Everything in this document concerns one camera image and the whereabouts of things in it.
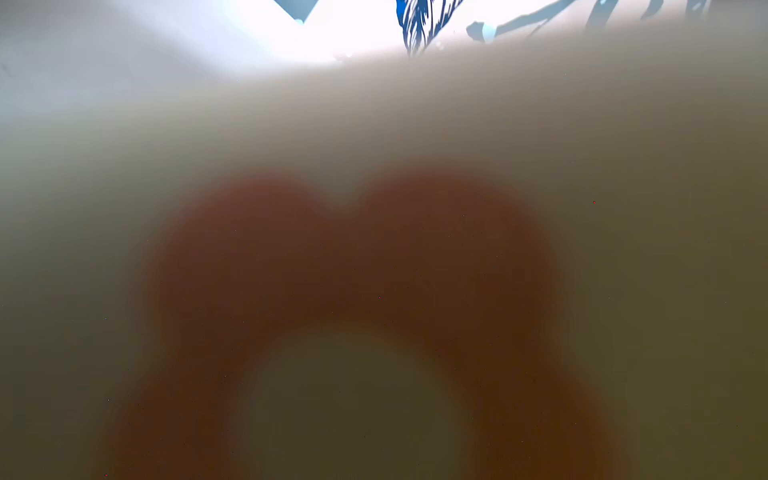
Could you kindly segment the white printed paper bag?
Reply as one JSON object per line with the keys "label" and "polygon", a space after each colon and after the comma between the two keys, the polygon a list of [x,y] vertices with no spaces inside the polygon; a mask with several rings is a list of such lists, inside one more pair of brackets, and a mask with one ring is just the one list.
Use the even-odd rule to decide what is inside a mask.
{"label": "white printed paper bag", "polygon": [[5,479],[763,479],[767,36],[1,127]]}

